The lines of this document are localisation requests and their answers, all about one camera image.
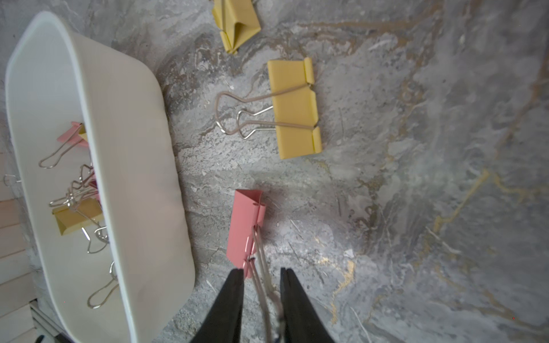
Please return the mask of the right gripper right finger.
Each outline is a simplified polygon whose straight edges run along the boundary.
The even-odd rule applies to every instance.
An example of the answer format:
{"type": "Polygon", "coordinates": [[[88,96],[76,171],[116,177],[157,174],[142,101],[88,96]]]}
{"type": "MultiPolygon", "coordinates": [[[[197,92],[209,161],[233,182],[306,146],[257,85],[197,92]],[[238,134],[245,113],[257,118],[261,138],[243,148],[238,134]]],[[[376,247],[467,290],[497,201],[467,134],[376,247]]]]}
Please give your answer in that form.
{"type": "Polygon", "coordinates": [[[335,342],[320,321],[292,269],[280,270],[280,291],[285,319],[285,342],[335,342]]]}

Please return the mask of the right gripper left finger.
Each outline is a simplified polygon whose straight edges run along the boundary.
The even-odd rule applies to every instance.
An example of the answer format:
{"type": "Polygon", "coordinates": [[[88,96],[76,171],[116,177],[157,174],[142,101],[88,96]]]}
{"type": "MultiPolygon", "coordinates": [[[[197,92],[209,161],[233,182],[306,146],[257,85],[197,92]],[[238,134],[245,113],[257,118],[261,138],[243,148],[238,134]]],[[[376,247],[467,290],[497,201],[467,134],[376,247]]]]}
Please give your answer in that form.
{"type": "Polygon", "coordinates": [[[233,269],[191,342],[240,342],[244,271],[233,269]]]}

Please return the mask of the pink binder clip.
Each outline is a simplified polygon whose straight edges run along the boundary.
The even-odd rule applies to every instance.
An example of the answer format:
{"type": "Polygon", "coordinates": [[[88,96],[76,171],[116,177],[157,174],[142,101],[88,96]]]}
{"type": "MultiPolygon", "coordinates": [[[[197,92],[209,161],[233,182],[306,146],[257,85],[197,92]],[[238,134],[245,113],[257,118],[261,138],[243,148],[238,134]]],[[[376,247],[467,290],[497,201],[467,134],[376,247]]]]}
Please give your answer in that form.
{"type": "Polygon", "coordinates": [[[262,241],[267,206],[261,190],[236,190],[227,240],[227,258],[251,279],[262,311],[265,340],[284,342],[286,322],[283,304],[269,273],[262,241]]]}

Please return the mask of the white storage box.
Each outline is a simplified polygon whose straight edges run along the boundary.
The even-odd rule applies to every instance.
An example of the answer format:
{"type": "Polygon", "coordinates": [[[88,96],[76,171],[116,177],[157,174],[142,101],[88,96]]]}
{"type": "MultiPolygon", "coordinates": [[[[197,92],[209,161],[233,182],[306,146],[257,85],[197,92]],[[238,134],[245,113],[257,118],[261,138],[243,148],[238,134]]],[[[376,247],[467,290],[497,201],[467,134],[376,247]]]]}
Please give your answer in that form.
{"type": "Polygon", "coordinates": [[[51,301],[76,342],[151,342],[195,268],[162,92],[141,61],[43,11],[7,65],[11,142],[51,301]],[[110,244],[87,253],[49,203],[95,168],[110,244]]]}

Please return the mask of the yellow binder clip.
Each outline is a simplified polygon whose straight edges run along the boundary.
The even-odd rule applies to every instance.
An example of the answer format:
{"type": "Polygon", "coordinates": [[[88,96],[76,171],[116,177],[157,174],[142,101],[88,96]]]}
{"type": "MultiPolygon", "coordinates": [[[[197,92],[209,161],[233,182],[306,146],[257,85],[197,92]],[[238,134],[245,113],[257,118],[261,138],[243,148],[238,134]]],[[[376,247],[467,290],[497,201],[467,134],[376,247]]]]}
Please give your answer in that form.
{"type": "Polygon", "coordinates": [[[242,98],[222,91],[214,100],[215,124],[227,136],[239,135],[247,140],[258,131],[275,131],[281,159],[319,154],[323,143],[319,127],[317,97],[312,86],[315,83],[313,60],[270,60],[267,63],[270,81],[269,94],[242,98]],[[229,97],[242,104],[269,99],[271,105],[260,111],[238,111],[236,127],[228,129],[220,118],[220,100],[229,97]]]}
{"type": "Polygon", "coordinates": [[[212,15],[228,54],[237,54],[237,50],[261,30],[251,0],[215,0],[212,15]]]}

